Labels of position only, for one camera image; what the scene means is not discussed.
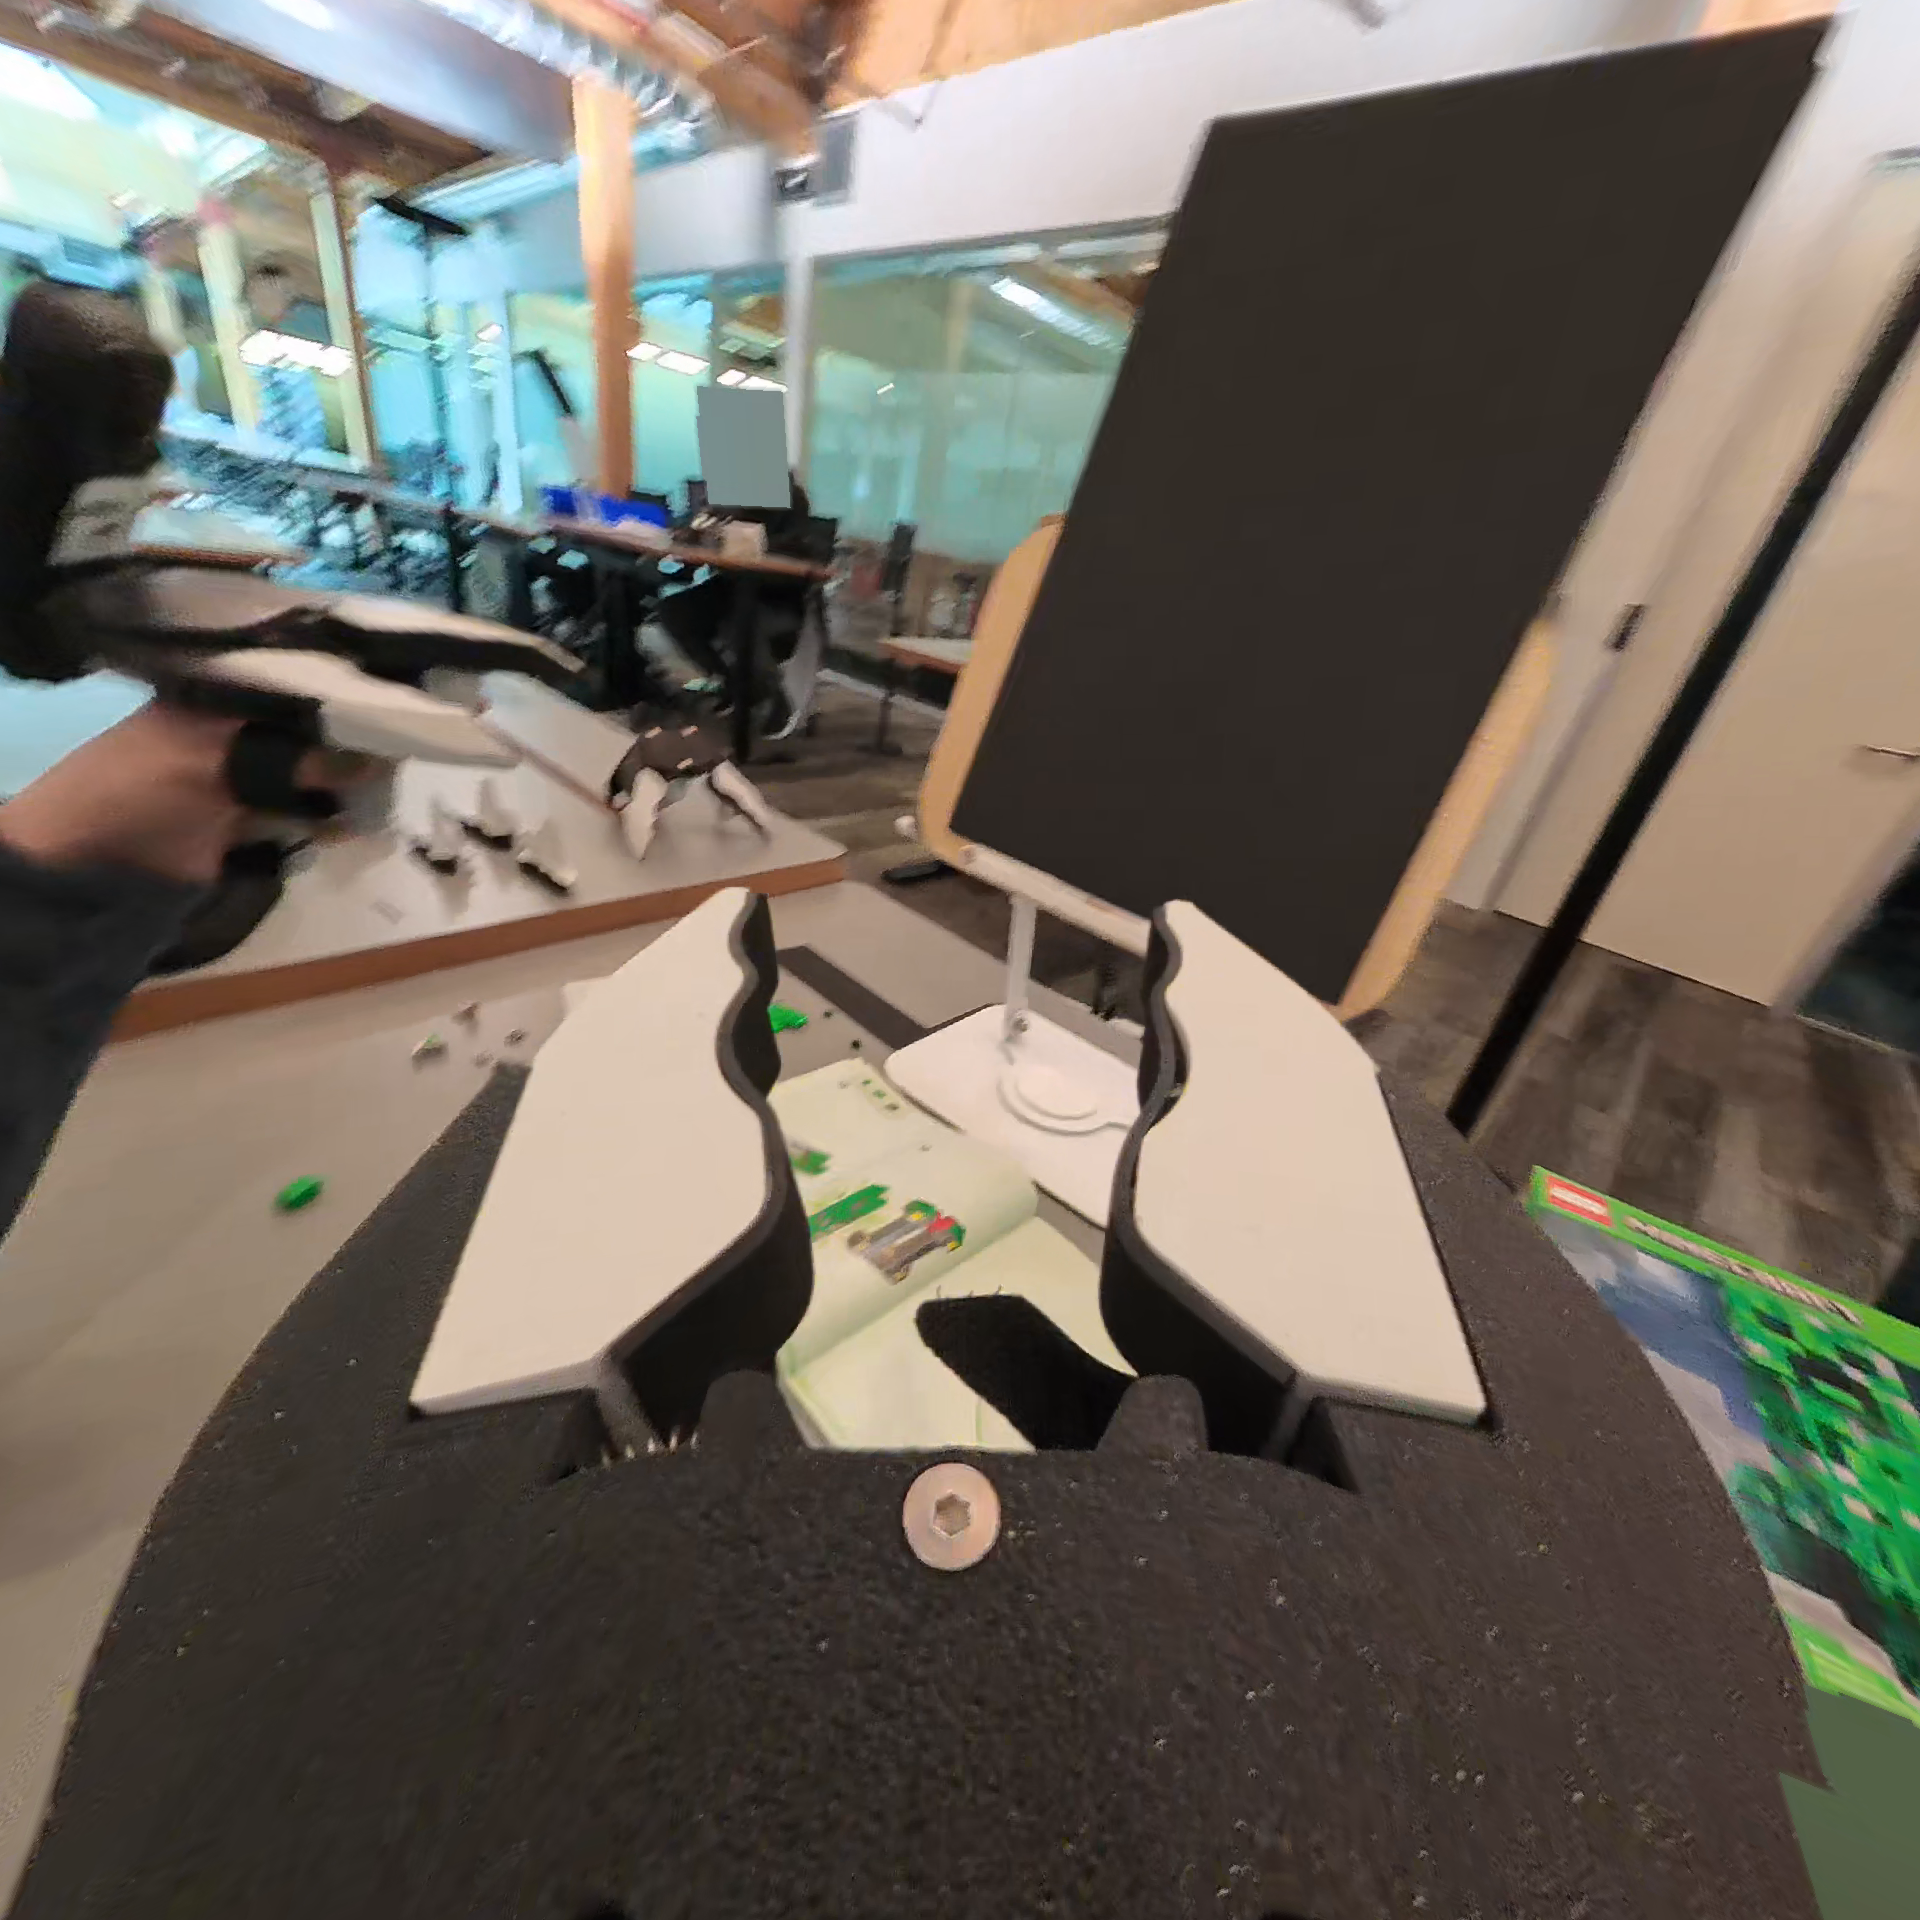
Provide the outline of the pale green instruction booklet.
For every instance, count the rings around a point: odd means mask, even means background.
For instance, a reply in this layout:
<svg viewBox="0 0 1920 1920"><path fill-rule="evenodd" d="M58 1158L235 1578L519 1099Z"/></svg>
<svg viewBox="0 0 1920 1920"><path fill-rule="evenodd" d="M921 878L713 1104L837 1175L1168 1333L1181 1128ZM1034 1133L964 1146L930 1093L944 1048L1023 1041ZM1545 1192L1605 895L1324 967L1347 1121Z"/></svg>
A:
<svg viewBox="0 0 1920 1920"><path fill-rule="evenodd" d="M773 1109L812 1250L812 1301L777 1378L815 1446L1029 1449L923 1344L925 1301L1024 1297L1093 1359L1130 1371L1099 1320L1098 1262L1045 1221L1013 1158L915 1109L857 1061L783 1080Z"/></svg>

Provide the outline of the long office desk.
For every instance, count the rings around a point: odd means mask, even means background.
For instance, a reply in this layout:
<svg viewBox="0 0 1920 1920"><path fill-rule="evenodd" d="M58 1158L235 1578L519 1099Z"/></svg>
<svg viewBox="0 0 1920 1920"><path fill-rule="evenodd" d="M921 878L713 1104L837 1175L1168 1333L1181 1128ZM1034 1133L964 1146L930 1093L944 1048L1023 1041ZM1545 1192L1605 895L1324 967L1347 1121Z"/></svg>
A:
<svg viewBox="0 0 1920 1920"><path fill-rule="evenodd" d="M723 681L725 718L730 723L731 754L738 762L752 762L765 728L757 721L757 621L769 584L823 586L832 566L817 559L770 554L752 537L757 528L740 528L740 538L727 544L700 544L674 537L671 529L634 518L586 518L546 513L540 518L512 518L483 509L441 506L441 528L453 559L465 557L477 542L504 544L511 570L511 623L533 629L533 578L530 554L540 546L560 552L586 552L593 575L593 609L584 666L576 682L591 703L601 713L629 713L651 693L648 666L641 663L641 589L649 573L671 568L701 573L727 584L723 617Z"/></svg>

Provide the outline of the person's left hand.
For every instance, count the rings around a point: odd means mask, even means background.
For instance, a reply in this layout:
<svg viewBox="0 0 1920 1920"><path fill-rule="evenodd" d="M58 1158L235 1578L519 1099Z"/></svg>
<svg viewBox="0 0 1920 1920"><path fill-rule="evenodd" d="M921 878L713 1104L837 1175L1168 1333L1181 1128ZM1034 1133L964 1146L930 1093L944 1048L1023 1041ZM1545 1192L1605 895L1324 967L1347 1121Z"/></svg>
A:
<svg viewBox="0 0 1920 1920"><path fill-rule="evenodd" d="M12 851L65 870L212 882L232 847L289 825L228 783L235 715L148 701L3 803Z"/></svg>

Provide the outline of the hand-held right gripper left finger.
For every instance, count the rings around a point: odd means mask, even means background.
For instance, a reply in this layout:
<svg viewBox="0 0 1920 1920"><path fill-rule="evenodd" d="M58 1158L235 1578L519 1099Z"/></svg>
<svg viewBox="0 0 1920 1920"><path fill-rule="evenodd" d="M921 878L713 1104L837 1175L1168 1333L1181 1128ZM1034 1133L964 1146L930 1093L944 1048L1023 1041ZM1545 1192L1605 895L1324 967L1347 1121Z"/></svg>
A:
<svg viewBox="0 0 1920 1920"><path fill-rule="evenodd" d="M812 1302L810 1225L773 1090L777 941L727 886L543 1041L496 1151L411 1413L588 1393L660 1449L770 1376Z"/></svg>

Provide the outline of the wood-edged grey table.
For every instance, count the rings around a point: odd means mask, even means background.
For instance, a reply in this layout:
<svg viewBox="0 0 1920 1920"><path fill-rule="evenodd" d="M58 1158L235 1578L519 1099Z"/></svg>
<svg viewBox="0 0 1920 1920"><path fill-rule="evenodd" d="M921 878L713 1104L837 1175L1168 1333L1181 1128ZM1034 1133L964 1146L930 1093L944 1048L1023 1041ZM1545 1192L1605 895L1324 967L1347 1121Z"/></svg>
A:
<svg viewBox="0 0 1920 1920"><path fill-rule="evenodd" d="M706 785L668 803L648 855L605 806L632 734L548 687L488 685L488 719L522 746L501 798L516 819L553 825L571 889L555 894L515 851L465 835L465 864L433 870L411 849L435 806L466 813L481 774L418 760L401 773L395 822L314 847L275 911L226 958L148 981L116 1017L116 1040L389 985L604 933L677 921L730 886L793 895L845 874L845 851L779 811L754 827Z"/></svg>

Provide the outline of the black panel on white stand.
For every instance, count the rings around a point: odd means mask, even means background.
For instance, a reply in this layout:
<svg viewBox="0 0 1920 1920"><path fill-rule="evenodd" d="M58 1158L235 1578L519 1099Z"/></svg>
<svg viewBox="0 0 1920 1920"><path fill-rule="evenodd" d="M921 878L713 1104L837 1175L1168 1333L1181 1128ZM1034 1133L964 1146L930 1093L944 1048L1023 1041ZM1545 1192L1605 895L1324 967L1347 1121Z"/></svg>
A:
<svg viewBox="0 0 1920 1920"><path fill-rule="evenodd" d="M1828 31L1216 118L956 830L1328 1007Z"/></svg>

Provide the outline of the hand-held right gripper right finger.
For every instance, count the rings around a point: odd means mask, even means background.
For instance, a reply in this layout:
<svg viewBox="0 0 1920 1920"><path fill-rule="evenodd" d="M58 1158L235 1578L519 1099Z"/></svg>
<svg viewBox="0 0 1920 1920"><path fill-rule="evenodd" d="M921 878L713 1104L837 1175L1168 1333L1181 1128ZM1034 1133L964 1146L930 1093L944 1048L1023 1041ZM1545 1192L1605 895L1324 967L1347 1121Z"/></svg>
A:
<svg viewBox="0 0 1920 1920"><path fill-rule="evenodd" d="M1284 1457L1330 1405L1484 1424L1426 1205L1351 1030L1189 899L1154 911L1144 986L1101 1250L1117 1353L1187 1383L1225 1455Z"/></svg>

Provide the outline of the grey desk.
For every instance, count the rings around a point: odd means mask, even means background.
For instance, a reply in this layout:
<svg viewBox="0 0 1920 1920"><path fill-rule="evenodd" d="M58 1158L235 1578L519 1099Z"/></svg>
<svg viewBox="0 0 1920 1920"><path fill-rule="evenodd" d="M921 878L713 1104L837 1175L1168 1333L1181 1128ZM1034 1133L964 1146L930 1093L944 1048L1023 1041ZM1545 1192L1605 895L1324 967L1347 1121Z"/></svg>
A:
<svg viewBox="0 0 1920 1920"><path fill-rule="evenodd" d="M65 1408L81 1414L135 1414L153 1405L148 1384L162 1395L187 1395L195 1421L185 1424L176 1410L160 1446L143 1454L153 1461L152 1474L171 1469L298 1290L346 1247L353 1225L347 1202L321 1202L330 1218L322 1231L327 1243L321 1243L267 1200L267 1175L292 1170L292 1163L276 1158L250 1166L248 1151L314 1144L311 1128L336 1121L327 1178L353 1173L353 1153L364 1146L375 1151L378 1170L401 1177L441 1136L453 1113L495 1082L495 1066L533 1066L543 1041L588 985L565 990L565 1005L538 1023L529 1041L515 1041L506 1029L473 1035L465 1021L449 1023L450 1058L441 1064L410 1064L401 1058L401 1041L384 1040L367 1058L341 1055L336 1087L327 1082L319 1058L282 1066L280 1078L232 1072L176 1080L162 1111L133 1115L128 1158L111 1166L111 1173L135 1177L131 1195L105 1175L75 1186L68 1197L60 1195L50 1177L37 1187L23 1223L27 1239L12 1239L5 1250L5 1381L16 1378L32 1337L47 1327L42 1319L29 1320L29 1306L128 1306L133 1319L111 1349L83 1353L101 1367L79 1376L81 1398L67 1398ZM834 1046L834 1055L805 1072L857 1061L921 1113L1016 1160L1040 1191L1045 1221L1096 1259L1101 1320L1101 1250L1114 1175L1139 1115L1141 1066L1099 1048L1089 1064L1072 1064L1072 1032L1034 1018L1023 1035L1008 1038L1002 1030L1005 1017L1005 1007L986 1005L933 1029L923 1040L881 1048L876 1021L843 1007L837 1015L808 1015L792 1040L801 1046ZM805 1072L788 1069L784 1038L776 1040L783 1055L777 1087ZM425 1333L401 1333L395 1349L401 1425L415 1437L424 1437L431 1424L473 1414L424 1418L411 1413L416 1369L468 1230L463 1218L453 1225L437 1218L425 1230L425 1254L384 1254L375 1262L373 1306L397 1306L401 1285L420 1278L431 1262L441 1272L441 1280L425 1281ZM973 1293L925 1301L917 1309L923 1344L1005 1418L999 1395L1013 1395L1018 1384L1005 1383L997 1355L976 1358L970 1338L956 1353L967 1359L967 1371L959 1371L947 1351L925 1338L935 1312L953 1314L979 1302L1019 1302L1023 1320L1060 1335L1068 1358L1091 1359L1098 1374L1116 1376L1121 1387L1137 1378L1130 1362L1123 1374L1093 1359L1024 1297ZM570 1398L586 1398L591 1413L599 1410L588 1393L538 1398L530 1405ZM1029 1441L1027 1451L848 1451L856 1465L919 1467L904 1498L904 1536L923 1565L956 1571L988 1557L1019 1514L1016 1465L1066 1467L1085 1454L1083 1446L1037 1451L1032 1437L1037 1421L1011 1424Z"/></svg>

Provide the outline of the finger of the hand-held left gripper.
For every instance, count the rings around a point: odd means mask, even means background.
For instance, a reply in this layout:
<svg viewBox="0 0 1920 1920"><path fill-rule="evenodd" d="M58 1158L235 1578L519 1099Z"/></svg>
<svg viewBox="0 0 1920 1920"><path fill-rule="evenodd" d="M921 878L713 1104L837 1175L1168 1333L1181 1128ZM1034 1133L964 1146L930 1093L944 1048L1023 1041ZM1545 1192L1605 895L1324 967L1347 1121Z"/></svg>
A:
<svg viewBox="0 0 1920 1920"><path fill-rule="evenodd" d="M506 672L575 682L586 672L576 654L546 634L397 595L324 595L322 638L327 649L386 681Z"/></svg>
<svg viewBox="0 0 1920 1920"><path fill-rule="evenodd" d="M299 707L319 721L321 741L338 752L459 765L515 765L522 757L468 705L378 679L344 655L228 650L224 682Z"/></svg>

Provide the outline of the green toy brick box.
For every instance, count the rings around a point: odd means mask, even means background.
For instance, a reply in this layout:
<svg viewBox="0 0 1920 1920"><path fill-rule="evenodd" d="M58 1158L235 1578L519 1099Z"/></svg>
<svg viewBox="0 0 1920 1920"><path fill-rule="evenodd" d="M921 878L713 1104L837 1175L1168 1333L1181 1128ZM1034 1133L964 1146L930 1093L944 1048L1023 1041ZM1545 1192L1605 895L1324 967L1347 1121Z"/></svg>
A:
<svg viewBox="0 0 1920 1920"><path fill-rule="evenodd" d="M1919 1721L1919 1333L1561 1173L1525 1205L1640 1341L1810 1688Z"/></svg>

